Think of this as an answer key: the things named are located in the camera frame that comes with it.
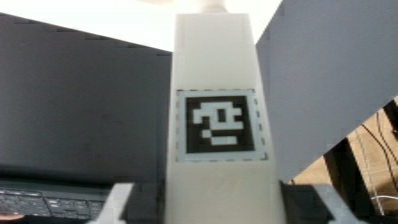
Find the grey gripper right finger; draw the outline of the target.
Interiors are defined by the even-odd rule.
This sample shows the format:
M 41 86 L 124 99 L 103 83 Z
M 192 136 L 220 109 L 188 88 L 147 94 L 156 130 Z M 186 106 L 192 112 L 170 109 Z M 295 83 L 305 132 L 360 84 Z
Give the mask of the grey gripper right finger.
M 368 224 L 357 219 L 334 187 L 325 184 L 314 185 L 314 191 L 332 214 L 329 224 Z

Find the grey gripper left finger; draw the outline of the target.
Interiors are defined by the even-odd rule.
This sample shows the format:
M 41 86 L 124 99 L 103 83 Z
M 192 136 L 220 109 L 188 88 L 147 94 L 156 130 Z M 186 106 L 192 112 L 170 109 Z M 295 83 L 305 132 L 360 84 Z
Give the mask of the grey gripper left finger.
M 121 215 L 124 212 L 133 187 L 133 183 L 117 183 L 112 186 L 99 216 L 87 222 L 87 224 L 126 224 L 126 221 L 121 219 Z

